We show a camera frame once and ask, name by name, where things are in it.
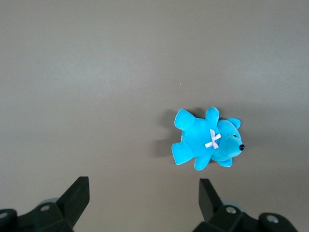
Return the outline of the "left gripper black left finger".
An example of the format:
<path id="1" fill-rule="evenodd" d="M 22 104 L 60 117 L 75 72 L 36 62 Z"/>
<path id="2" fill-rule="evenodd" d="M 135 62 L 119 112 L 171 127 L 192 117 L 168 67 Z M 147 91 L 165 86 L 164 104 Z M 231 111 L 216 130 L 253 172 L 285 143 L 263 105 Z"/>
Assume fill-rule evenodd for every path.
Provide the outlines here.
<path id="1" fill-rule="evenodd" d="M 80 176 L 55 202 L 45 202 L 19 216 L 0 210 L 2 232 L 72 232 L 90 201 L 89 177 Z"/>

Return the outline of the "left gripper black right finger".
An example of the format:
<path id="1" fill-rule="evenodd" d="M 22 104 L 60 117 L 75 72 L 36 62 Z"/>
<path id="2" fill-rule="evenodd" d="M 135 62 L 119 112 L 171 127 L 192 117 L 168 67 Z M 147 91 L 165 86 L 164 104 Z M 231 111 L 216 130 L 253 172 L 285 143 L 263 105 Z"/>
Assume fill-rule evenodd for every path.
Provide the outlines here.
<path id="1" fill-rule="evenodd" d="M 198 203 L 204 221 L 195 232 L 297 232 L 285 217 L 262 213 L 254 219 L 238 207 L 224 204 L 209 179 L 199 180 Z"/>

